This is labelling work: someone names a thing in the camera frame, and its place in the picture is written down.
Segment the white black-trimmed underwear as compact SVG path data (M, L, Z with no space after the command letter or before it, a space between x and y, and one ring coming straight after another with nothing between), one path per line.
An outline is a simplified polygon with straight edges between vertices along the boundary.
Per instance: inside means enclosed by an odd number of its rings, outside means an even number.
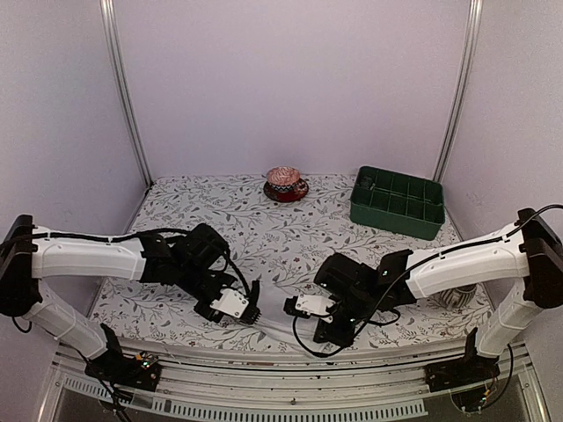
M260 319L257 323L252 325L252 328L266 334L268 337L284 342L284 343L297 343L294 330L293 330L293 319L290 318L288 322L277 323L271 320ZM296 327L297 336L301 341L312 341L315 333L314 324L305 324L302 326L299 324Z

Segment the green divided organizer tray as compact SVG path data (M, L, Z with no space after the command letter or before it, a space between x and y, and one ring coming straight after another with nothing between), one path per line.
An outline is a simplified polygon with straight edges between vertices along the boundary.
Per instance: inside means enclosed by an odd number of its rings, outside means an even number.
M372 175L371 190L358 188L360 175ZM425 178L363 166L350 197L350 220L423 240L433 240L445 222L442 185Z

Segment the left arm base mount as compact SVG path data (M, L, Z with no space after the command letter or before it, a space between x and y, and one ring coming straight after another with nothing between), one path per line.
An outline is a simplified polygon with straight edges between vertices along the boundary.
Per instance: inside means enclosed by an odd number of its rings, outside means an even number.
M162 372L158 357L147 352L128 357L123 354L114 331L105 324L101 329L106 335L106 350L95 359L87 359L84 372L112 385L155 392Z

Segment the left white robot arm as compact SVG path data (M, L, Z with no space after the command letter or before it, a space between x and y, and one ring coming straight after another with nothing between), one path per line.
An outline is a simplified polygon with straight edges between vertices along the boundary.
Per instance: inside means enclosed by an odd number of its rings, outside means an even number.
M1 244L1 313L39 325L95 360L111 381L121 382L131 365L113 331L76 312L44 279L84 276L160 283L195 298L197 312L210 321L242 318L251 304L250 289L233 288L233 276L214 269L218 260L231 265L229 245L203 223L194 229L100 236L41 228L30 215L21 215Z

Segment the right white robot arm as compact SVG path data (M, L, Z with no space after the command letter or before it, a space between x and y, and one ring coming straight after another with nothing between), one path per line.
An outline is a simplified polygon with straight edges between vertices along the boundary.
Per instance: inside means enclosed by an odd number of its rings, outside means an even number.
M456 287L490 280L515 284L498 309L469 335L470 352L455 365L455 376L473 383L505 346L545 309L562 304L562 242L532 208L488 235L437 249L396 251L377 267L334 253L315 276L335 304L318 320L313 340L339 347L353 344L358 324L378 311L414 304Z

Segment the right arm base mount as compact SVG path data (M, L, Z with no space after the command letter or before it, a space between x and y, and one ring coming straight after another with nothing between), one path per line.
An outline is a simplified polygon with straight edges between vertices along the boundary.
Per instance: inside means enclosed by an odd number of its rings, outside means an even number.
M474 328L468 335L462 357L428 364L424 367L424 379L431 392L463 387L475 382L493 380L500 374L499 357L486 358L478 355Z

